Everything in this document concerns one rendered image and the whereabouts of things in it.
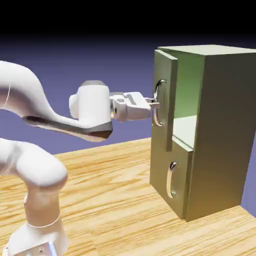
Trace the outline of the green cabinet door with handle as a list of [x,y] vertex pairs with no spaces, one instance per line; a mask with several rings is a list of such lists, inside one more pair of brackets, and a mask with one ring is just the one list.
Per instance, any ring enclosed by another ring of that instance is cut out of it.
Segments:
[[160,107],[157,110],[158,120],[162,126],[156,126],[154,122],[154,111],[152,113],[152,125],[154,131],[152,137],[156,139],[159,145],[166,151],[172,150],[172,137],[174,126],[174,112],[176,101],[176,84],[178,77],[178,59],[160,49],[154,51],[154,87],[159,80],[165,80],[158,90],[158,102]]

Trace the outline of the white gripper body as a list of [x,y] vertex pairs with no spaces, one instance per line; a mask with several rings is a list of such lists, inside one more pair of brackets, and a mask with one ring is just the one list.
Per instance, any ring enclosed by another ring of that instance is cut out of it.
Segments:
[[124,100],[127,120],[144,120],[151,116],[151,107],[140,92],[125,92]]

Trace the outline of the green painted cabinet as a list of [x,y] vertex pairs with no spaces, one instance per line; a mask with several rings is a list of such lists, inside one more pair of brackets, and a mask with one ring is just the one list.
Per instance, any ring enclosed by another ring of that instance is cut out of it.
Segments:
[[256,49],[160,46],[178,59],[173,139],[193,149],[186,221],[241,203],[256,132]]

